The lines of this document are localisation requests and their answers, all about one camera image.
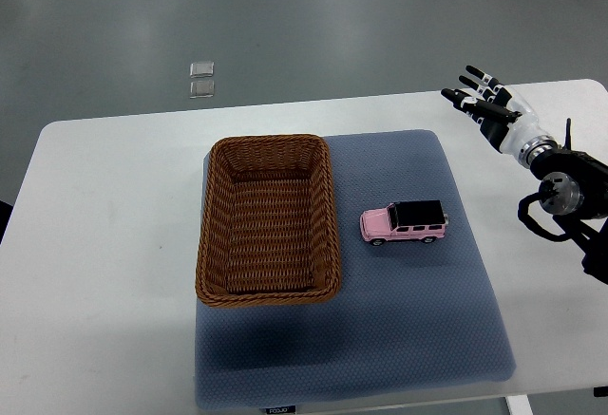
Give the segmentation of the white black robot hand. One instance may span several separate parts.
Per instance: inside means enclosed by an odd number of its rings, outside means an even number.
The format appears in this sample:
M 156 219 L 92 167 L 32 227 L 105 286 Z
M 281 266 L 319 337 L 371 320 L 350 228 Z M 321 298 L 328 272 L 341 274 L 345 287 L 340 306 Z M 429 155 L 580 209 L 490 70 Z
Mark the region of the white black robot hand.
M 465 71 L 459 81 L 466 89 L 444 88 L 441 95 L 478 125 L 496 151 L 528 169 L 540 153 L 558 147 L 523 96 L 475 66 Z

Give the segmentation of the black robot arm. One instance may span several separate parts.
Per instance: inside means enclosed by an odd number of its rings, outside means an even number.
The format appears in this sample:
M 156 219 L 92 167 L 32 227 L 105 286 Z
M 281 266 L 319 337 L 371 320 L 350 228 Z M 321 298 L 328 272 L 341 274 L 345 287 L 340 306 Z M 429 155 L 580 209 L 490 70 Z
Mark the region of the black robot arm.
M 607 219 L 607 165 L 571 147 L 571 121 L 566 121 L 562 146 L 539 147 L 529 157 L 532 174 L 541 181 L 536 193 L 519 202 L 518 219 L 533 234 L 552 242 L 573 241 L 583 252 L 583 271 L 607 282 L 607 226 L 597 231 L 588 222 Z M 556 235 L 529 214 L 539 203 L 562 229 Z

